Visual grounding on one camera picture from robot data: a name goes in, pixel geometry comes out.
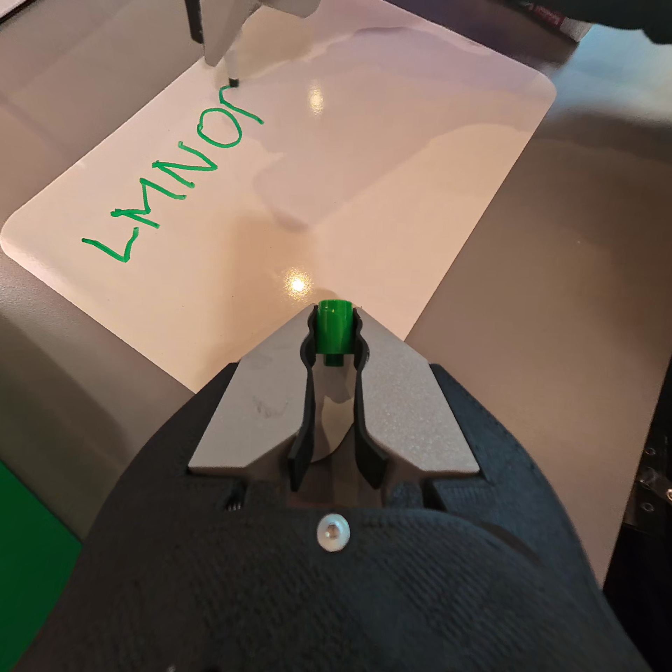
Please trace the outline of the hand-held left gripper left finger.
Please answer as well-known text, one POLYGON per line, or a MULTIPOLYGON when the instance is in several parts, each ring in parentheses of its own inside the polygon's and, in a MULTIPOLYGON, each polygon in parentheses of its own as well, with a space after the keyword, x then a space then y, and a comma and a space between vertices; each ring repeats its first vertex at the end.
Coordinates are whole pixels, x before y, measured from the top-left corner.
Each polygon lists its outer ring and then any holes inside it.
POLYGON ((189 461, 201 476, 287 482, 298 491, 315 448, 317 307, 244 355, 189 461))

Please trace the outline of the green plastic bin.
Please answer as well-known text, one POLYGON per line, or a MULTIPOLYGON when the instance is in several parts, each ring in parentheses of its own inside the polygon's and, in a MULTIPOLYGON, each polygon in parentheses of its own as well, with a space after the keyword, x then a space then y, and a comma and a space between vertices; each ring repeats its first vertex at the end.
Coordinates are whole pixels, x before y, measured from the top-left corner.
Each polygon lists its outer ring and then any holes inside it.
POLYGON ((74 535, 1 464, 1 670, 44 625, 81 550, 74 535))

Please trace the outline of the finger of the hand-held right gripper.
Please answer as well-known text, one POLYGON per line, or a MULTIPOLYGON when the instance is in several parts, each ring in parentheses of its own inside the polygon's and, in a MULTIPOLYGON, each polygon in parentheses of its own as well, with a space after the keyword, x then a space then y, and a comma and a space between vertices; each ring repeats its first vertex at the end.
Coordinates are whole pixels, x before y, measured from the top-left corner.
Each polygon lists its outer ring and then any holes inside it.
POLYGON ((320 5, 319 0, 315 1, 263 1, 263 5, 279 12, 289 14, 298 18, 307 18, 313 14, 320 5))
POLYGON ((218 65, 260 1, 185 1, 190 38, 203 47, 204 61, 218 65))

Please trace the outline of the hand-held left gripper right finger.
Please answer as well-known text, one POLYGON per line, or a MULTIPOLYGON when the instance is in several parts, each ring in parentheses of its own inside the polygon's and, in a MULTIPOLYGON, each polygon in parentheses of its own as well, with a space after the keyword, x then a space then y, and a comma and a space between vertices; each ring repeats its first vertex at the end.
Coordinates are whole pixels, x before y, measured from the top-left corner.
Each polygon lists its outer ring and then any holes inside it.
POLYGON ((361 308, 353 317, 355 457, 366 483, 393 488, 478 475, 430 363, 361 308))

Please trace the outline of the green marker cap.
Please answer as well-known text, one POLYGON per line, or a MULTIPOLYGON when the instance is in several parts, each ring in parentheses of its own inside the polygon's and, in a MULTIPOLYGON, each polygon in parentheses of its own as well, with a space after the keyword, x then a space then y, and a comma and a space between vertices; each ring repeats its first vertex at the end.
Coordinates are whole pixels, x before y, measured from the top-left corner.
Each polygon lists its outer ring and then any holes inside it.
POLYGON ((316 314, 316 354, 327 367, 343 367, 345 356, 354 352, 354 307, 350 301, 319 302, 316 314))

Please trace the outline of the white whiteboard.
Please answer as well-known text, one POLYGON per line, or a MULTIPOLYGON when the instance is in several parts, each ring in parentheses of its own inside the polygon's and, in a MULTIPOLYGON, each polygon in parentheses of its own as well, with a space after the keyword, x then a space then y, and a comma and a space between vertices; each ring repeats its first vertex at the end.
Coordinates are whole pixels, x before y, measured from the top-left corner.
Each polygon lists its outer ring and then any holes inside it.
POLYGON ((405 338, 550 109, 548 77, 384 1, 260 9, 15 211, 3 252, 199 391, 307 304, 405 338))

